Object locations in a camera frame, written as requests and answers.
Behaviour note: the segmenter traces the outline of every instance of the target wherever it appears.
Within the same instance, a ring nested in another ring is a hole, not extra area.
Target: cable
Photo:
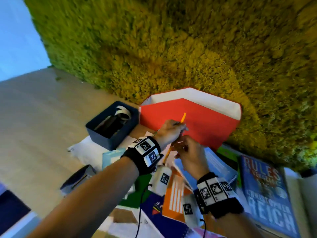
[[[206,235],[206,228],[207,228],[207,226],[206,226],[206,222],[205,222],[205,220],[203,220],[203,219],[200,219],[200,221],[203,221],[203,222],[204,222],[204,224],[205,224],[205,230],[204,230],[204,236],[203,236],[203,238],[205,238],[205,235]]]
[[[144,190],[142,191],[142,194],[141,194],[141,201],[140,201],[140,208],[139,208],[139,209],[140,209],[140,212],[139,212],[139,224],[138,224],[138,230],[137,230],[137,234],[136,234],[135,238],[137,238],[138,233],[139,233],[139,229],[140,229],[140,221],[141,221],[141,204],[142,204],[143,195],[144,195],[145,191],[147,190],[147,188],[148,188],[149,186],[152,186],[152,184],[148,184],[148,185],[144,188]]]

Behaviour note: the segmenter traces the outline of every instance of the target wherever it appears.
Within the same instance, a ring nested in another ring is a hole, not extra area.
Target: moss wall
[[[239,102],[229,143],[315,161],[316,0],[25,2],[55,67],[134,103],[185,86]]]

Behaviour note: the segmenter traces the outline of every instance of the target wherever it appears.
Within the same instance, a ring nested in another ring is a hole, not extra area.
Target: yellow pencil
[[[184,113],[184,115],[183,115],[182,120],[180,121],[180,123],[183,123],[183,122],[184,122],[185,117],[186,117],[186,113]],[[164,160],[163,160],[163,165],[165,165],[165,162],[166,162],[168,156],[170,155],[170,152],[171,152],[171,151],[172,151],[172,145],[170,146],[170,148],[168,149],[168,152],[166,153],[166,156],[165,156],[165,158],[164,158]]]

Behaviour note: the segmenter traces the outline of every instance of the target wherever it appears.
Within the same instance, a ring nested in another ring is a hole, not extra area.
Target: red envelope
[[[190,135],[204,146],[216,151],[236,129],[241,119],[241,106],[194,88],[183,88],[150,96],[139,108],[140,124],[159,129],[167,119],[181,120]]]

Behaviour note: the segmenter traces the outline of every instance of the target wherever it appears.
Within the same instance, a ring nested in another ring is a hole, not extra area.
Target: preserved moss panel
[[[316,161],[315,0],[25,2],[55,67],[134,103],[186,86],[236,101],[229,143],[296,170]]]

